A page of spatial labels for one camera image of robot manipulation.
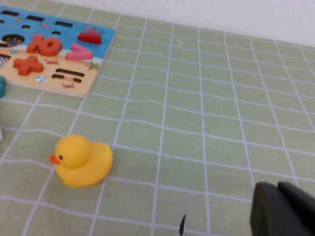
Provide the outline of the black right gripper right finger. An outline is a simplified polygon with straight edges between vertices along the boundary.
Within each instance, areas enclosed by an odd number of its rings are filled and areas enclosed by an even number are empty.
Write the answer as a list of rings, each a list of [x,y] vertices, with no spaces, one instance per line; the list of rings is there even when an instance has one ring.
[[[278,189],[290,203],[303,226],[315,235],[315,199],[290,182],[279,182]]]

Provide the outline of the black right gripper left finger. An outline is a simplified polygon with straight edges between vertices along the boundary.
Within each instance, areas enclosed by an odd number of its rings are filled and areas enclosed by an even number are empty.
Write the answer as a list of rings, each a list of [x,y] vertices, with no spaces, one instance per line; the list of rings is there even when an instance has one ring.
[[[267,182],[255,186],[250,225],[253,236],[312,236],[278,185]]]

